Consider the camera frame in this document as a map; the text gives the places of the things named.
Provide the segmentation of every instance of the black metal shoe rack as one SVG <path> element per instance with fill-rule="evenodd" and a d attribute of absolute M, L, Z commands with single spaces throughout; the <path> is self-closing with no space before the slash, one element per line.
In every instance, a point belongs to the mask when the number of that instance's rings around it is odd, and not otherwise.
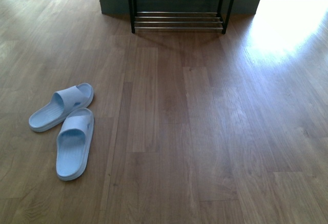
<path fill-rule="evenodd" d="M 234 0 L 229 1 L 225 18 L 222 17 L 223 0 L 218 0 L 216 12 L 162 12 L 138 11 L 137 0 L 129 0 L 132 33 L 141 29 L 164 30 L 221 30 L 226 33 Z"/>

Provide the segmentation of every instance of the laminate floorboard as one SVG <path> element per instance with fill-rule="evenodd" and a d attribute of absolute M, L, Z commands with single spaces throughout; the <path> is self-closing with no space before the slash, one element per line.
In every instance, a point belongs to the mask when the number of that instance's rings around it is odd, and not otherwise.
<path fill-rule="evenodd" d="M 261 0 L 225 35 L 132 34 L 99 0 L 0 8 L 1 224 L 328 223 L 328 0 Z M 84 82 L 94 133 L 65 182 L 62 125 L 28 119 Z"/>

